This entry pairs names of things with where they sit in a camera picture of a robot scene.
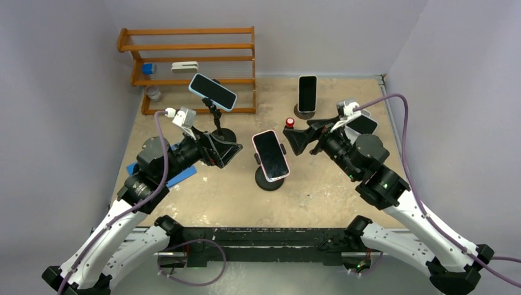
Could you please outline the pink case phone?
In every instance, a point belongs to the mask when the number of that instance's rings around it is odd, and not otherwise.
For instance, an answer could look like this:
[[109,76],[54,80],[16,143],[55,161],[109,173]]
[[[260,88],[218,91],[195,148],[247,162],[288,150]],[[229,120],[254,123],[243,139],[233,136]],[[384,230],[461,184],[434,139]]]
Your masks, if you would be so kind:
[[268,182],[275,182],[290,174],[286,152],[274,130],[266,130],[252,137],[259,165]]

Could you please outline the black round-base phone stand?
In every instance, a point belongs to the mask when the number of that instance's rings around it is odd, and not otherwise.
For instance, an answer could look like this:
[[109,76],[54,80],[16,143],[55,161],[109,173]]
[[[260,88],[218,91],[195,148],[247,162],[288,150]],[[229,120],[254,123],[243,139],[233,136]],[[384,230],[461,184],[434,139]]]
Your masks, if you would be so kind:
[[290,173],[284,147],[277,139],[254,141],[254,147],[254,157],[258,164],[255,174],[257,185],[265,191],[279,189]]

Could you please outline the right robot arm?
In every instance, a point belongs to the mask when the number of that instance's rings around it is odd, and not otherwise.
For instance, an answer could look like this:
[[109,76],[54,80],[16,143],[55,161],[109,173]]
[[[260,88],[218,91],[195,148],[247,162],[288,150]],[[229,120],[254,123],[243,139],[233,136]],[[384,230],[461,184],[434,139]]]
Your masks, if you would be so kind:
[[409,184],[385,165],[389,152],[378,136],[362,134],[351,141],[337,119],[309,120],[305,130],[287,125],[283,134],[295,155],[315,143],[312,154],[325,152],[356,183],[356,192],[366,203],[412,233],[412,238],[406,238],[357,216],[346,229],[349,248],[365,246],[389,254],[426,275],[443,294],[475,290],[493,250],[465,239],[418,201]]

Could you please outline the black tall phone stand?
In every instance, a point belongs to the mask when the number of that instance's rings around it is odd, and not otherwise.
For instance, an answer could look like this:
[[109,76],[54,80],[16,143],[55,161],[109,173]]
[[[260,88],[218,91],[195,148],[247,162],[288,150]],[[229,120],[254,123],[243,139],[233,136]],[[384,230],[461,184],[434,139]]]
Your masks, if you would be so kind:
[[231,129],[221,127],[221,116],[222,116],[221,110],[218,109],[217,106],[209,98],[203,98],[202,102],[205,104],[205,106],[209,109],[210,113],[213,115],[213,121],[216,126],[216,129],[213,132],[218,132],[221,135],[224,132],[228,132],[231,135],[234,135],[235,138],[237,138],[236,134]]

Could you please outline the dark round phone stand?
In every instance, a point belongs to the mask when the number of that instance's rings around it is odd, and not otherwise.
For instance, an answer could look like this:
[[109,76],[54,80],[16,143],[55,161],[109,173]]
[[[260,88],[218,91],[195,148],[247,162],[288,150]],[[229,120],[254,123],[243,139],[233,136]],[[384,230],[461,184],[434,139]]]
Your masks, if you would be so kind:
[[311,119],[311,118],[313,118],[315,116],[315,112],[314,111],[312,111],[312,112],[300,112],[298,104],[295,104],[293,111],[294,111],[294,115],[296,117],[298,117],[299,119],[302,119],[302,120],[309,120],[309,119]]

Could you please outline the white case upright phone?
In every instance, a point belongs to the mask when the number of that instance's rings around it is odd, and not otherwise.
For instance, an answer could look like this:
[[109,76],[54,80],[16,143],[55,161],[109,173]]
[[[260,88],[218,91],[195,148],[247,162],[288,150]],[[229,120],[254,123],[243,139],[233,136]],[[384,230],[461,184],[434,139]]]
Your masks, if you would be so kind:
[[317,101],[317,82],[316,76],[300,76],[298,83],[298,103],[299,112],[315,112]]

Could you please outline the blue case phone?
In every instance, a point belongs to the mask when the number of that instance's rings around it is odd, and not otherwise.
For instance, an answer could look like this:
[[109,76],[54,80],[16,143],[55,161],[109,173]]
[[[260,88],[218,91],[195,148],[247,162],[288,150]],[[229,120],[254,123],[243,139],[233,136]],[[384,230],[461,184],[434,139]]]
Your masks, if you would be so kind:
[[197,73],[189,83],[189,90],[202,97],[210,99],[213,104],[230,112],[237,102],[237,94],[220,83]]

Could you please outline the black phone on white stand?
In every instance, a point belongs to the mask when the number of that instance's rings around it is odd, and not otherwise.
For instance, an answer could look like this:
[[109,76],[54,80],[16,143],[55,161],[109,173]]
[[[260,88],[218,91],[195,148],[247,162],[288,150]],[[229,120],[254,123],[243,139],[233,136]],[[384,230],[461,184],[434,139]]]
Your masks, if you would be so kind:
[[347,126],[359,134],[373,134],[378,127],[378,122],[365,115],[360,115],[358,118],[349,122]]

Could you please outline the red capped small bottle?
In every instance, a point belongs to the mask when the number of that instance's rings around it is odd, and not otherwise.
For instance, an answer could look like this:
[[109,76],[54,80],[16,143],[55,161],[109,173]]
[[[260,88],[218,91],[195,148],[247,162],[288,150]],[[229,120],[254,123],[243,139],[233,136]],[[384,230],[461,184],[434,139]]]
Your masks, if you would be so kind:
[[292,117],[288,117],[285,121],[286,128],[293,129],[295,124],[295,120]]

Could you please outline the blue flat sheet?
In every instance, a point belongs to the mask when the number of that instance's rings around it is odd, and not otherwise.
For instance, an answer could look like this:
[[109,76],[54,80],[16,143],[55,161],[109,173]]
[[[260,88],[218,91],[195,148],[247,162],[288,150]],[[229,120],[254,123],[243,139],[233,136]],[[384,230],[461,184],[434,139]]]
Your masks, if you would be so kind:
[[165,184],[172,187],[197,171],[194,164],[200,160],[200,153],[194,143],[164,144],[158,138],[144,143],[132,166],[133,173],[125,180],[125,187],[145,185],[154,190],[166,174]]

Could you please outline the wooden shelf rack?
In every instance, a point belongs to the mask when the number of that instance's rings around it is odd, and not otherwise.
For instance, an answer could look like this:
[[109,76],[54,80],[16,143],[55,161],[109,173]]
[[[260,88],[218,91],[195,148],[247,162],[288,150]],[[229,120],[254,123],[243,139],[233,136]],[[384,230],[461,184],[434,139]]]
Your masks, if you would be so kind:
[[[151,115],[162,107],[187,106],[199,113],[209,110],[188,86],[193,76],[203,74],[237,94],[234,113],[254,114],[256,101],[255,29],[246,28],[184,28],[184,29],[121,29],[116,42],[119,52],[128,52],[133,59],[130,82],[144,89],[158,85],[159,101],[143,95],[141,112]],[[177,61],[197,61],[197,73],[172,73]],[[144,63],[155,63],[155,74],[141,72]]]

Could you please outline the white clip object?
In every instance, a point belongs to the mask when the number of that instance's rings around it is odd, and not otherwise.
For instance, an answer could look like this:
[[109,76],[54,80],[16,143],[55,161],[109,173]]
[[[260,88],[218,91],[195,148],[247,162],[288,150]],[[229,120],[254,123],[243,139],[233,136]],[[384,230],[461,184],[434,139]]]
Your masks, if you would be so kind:
[[197,73],[198,71],[197,61],[177,61],[171,64],[172,73]]

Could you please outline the blue white small object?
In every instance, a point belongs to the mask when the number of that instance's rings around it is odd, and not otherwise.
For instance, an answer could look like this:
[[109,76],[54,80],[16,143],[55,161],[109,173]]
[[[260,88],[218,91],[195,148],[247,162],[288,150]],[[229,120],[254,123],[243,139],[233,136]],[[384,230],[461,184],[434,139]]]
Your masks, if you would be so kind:
[[144,63],[141,67],[141,72],[145,76],[150,76],[155,74],[157,71],[157,65],[155,63]]

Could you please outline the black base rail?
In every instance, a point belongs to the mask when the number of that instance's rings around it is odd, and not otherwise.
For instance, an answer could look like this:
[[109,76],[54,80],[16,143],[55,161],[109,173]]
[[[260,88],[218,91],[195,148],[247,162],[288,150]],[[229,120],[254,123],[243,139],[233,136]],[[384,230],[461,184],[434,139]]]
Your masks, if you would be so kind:
[[363,272],[379,258],[344,228],[184,227],[165,249],[188,267],[208,262],[320,263]]

